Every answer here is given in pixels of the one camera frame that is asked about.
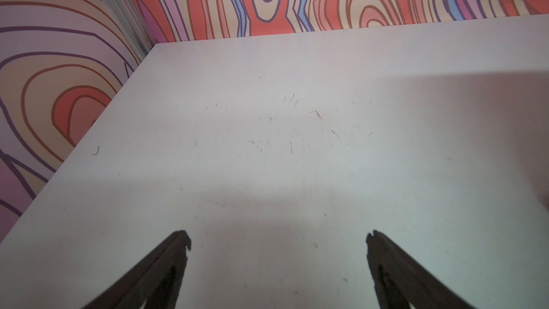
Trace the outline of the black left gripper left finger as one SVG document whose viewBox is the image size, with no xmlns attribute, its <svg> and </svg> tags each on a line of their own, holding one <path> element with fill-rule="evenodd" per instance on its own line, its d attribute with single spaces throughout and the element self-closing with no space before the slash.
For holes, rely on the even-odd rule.
<svg viewBox="0 0 549 309">
<path fill-rule="evenodd" d="M 192 241 L 184 230 L 163 240 L 86 308 L 174 308 Z"/>
</svg>

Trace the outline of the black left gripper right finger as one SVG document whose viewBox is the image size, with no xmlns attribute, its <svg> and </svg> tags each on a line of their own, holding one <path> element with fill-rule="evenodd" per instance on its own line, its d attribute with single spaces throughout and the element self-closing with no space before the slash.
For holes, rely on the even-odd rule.
<svg viewBox="0 0 549 309">
<path fill-rule="evenodd" d="M 381 308 L 472 307 L 385 234 L 375 230 L 367 235 L 365 242 Z"/>
</svg>

